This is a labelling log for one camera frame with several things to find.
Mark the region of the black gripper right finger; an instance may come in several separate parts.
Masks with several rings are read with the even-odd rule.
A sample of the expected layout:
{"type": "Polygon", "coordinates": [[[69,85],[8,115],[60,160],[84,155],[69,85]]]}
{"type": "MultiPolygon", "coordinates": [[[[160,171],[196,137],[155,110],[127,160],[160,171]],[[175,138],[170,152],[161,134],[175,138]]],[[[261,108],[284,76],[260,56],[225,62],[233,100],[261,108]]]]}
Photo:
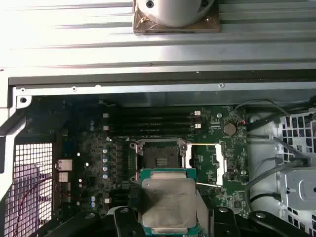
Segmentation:
{"type": "Polygon", "coordinates": [[[197,221],[203,237],[308,237],[309,234],[266,211],[247,218],[226,206],[213,206],[197,195],[197,221]]]}

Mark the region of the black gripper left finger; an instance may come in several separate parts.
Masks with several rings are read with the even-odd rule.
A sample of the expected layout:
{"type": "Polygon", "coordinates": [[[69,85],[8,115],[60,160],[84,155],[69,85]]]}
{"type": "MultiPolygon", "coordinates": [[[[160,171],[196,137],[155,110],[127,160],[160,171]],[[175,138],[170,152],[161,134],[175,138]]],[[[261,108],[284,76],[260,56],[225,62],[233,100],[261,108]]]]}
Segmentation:
{"type": "Polygon", "coordinates": [[[152,237],[138,221],[136,211],[149,204],[145,191],[136,187],[130,192],[127,206],[117,206],[104,217],[95,211],[82,211],[50,232],[52,237],[152,237]]]}

